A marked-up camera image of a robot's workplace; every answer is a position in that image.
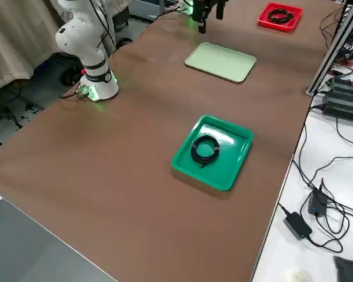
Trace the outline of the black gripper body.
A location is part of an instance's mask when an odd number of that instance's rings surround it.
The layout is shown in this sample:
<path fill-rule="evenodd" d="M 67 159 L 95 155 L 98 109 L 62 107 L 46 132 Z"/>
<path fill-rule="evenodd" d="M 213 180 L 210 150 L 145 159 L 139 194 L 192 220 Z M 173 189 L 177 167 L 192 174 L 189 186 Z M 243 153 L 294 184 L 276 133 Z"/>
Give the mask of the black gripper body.
<path fill-rule="evenodd" d="M 226 5 L 227 0 L 193 0 L 193 6 Z"/>

